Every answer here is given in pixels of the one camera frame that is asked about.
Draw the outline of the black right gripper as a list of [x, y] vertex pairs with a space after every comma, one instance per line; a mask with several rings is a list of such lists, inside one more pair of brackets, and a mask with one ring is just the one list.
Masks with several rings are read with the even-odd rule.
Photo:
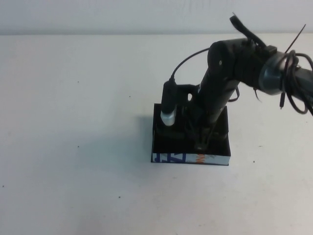
[[206, 73], [199, 85], [178, 85], [171, 77], [163, 85], [156, 131], [171, 139], [191, 139], [196, 149], [207, 148], [216, 122], [239, 82]]

